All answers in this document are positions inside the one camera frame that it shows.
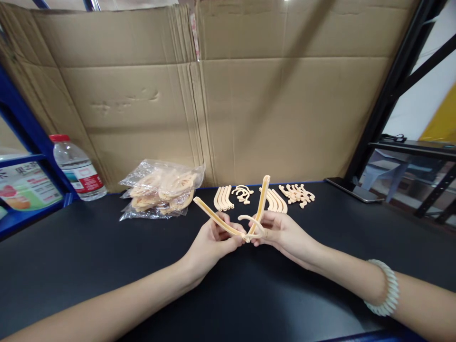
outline packaging box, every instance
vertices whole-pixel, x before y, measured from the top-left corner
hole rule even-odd
[[[1,61],[110,191],[145,158],[206,186],[343,176],[413,0],[204,0],[118,12],[0,4]]]

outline beaded bracelet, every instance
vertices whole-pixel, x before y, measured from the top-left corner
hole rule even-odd
[[[388,294],[386,296],[385,302],[382,305],[374,306],[366,301],[365,304],[367,307],[374,313],[379,316],[391,316],[396,310],[396,305],[398,305],[399,298],[399,285],[398,279],[396,278],[394,271],[388,267],[385,263],[380,260],[367,260],[371,264],[377,265],[385,273],[388,280]]]

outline metal rack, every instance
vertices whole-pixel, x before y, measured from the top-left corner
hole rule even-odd
[[[426,156],[445,161],[456,161],[456,149],[446,148],[447,146],[442,146],[440,143],[410,143],[410,141],[390,143],[380,140],[380,136],[397,100],[456,49],[456,35],[454,35],[425,63],[423,63],[422,66],[413,72],[413,74],[410,74],[421,49],[434,26],[433,19],[439,15],[446,2],[447,0],[422,0],[419,3],[347,169],[345,174],[346,181],[355,184],[358,182],[376,148]],[[434,204],[440,195],[448,188],[455,176],[456,166],[448,172],[445,178],[423,201],[414,215],[419,218],[423,217],[432,204]],[[445,222],[444,218],[447,219],[451,213],[454,213],[455,207],[454,204],[451,204],[436,219],[436,222]]]
[[[97,0],[81,1],[84,1],[87,11],[100,10]],[[45,0],[33,0],[33,2],[39,9],[50,9]],[[1,66],[0,115],[30,153],[28,156],[0,161],[0,170],[8,166],[37,162],[63,196],[61,201],[41,210],[8,210],[8,215],[0,220],[0,239],[3,239],[15,230],[26,227],[45,215],[68,206],[73,200],[78,199],[78,195],[54,160],[53,143]]]

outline smartphone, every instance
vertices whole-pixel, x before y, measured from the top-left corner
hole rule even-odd
[[[385,200],[384,198],[379,197],[376,194],[367,191],[359,186],[356,186],[350,182],[347,182],[340,177],[326,178],[325,181],[331,183],[332,185],[335,185],[339,189],[349,193],[364,203],[378,203]]]

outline plastic bag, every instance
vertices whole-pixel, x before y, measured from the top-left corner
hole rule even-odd
[[[145,159],[119,182],[131,188],[122,198],[132,198],[124,219],[169,219],[187,214],[196,188],[204,179],[205,166],[190,168],[167,161]]]

